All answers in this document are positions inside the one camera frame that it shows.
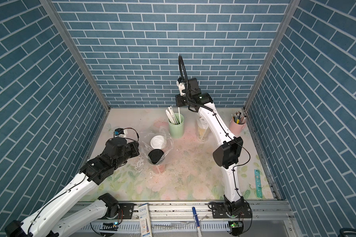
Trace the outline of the red cup black lid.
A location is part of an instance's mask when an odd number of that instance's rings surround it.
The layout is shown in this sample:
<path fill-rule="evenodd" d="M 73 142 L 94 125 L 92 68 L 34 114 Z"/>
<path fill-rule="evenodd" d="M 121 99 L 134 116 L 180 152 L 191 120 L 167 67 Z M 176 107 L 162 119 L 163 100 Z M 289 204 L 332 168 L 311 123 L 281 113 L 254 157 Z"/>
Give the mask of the red cup black lid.
<path fill-rule="evenodd" d="M 148 154 L 152 163 L 152 171 L 155 174 L 162 174 L 165 171 L 165 165 L 162 164 L 163 156 L 164 152 L 160 149 L 154 149 Z"/>

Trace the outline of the red cup white lid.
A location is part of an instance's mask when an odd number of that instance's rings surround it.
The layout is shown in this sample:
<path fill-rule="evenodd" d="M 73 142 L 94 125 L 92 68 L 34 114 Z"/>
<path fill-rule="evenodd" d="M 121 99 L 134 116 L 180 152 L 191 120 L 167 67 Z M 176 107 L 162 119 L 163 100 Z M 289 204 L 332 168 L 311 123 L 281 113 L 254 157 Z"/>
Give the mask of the red cup white lid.
<path fill-rule="evenodd" d="M 167 146 L 167 139 L 163 135 L 156 135 L 152 137 L 150 145 L 153 149 L 163 150 Z"/>

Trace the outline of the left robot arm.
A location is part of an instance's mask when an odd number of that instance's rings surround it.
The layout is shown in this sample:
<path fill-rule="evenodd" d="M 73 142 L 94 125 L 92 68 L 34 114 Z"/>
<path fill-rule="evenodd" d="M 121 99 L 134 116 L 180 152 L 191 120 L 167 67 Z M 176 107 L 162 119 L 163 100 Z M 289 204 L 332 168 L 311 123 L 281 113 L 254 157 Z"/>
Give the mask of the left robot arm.
<path fill-rule="evenodd" d="M 84 164 L 78 174 L 49 202 L 22 221 L 5 227 L 8 237 L 69 237 L 82 227 L 101 219 L 120 219 L 118 201 L 109 193 L 89 206 L 65 214 L 91 190 L 97 188 L 130 158 L 139 156 L 136 140 L 114 137 L 107 140 L 103 152 Z"/>

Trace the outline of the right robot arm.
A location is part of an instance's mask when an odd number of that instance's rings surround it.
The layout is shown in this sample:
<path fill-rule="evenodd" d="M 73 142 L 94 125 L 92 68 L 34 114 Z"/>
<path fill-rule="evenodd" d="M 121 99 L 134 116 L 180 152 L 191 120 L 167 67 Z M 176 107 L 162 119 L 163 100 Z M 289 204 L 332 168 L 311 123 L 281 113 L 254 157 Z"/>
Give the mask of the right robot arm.
<path fill-rule="evenodd" d="M 239 157 L 243 149 L 243 140 L 234 135 L 226 126 L 208 93 L 202 93 L 196 78 L 189 78 L 184 60 L 178 56 L 180 77 L 177 86 L 180 93 L 176 95 L 176 105 L 188 106 L 198 113 L 208 124 L 215 136 L 218 148 L 213 152 L 215 163 L 221 167 L 224 183 L 224 209 L 230 217 L 252 218 L 252 209 L 241 194 L 237 179 Z"/>

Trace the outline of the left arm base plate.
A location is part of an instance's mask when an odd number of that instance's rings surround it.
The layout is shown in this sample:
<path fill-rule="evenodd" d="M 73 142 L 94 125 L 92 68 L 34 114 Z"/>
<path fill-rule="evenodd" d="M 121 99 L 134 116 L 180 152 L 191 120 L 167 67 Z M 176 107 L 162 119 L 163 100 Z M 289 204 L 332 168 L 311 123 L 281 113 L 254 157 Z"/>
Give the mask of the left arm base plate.
<path fill-rule="evenodd" d="M 124 220 L 131 219 L 134 211 L 134 203 L 119 203 L 117 205 L 110 206 L 105 215 L 100 220 Z"/>

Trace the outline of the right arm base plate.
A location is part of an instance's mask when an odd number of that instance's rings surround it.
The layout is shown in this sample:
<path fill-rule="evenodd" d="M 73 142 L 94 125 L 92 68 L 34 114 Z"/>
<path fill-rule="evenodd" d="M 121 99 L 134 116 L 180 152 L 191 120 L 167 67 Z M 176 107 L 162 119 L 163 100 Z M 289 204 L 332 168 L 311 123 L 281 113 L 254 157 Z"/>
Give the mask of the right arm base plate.
<path fill-rule="evenodd" d="M 252 209 L 248 202 L 242 203 L 226 203 L 226 202 L 210 202 L 208 207 L 211 210 L 214 219 L 225 218 L 252 218 Z"/>

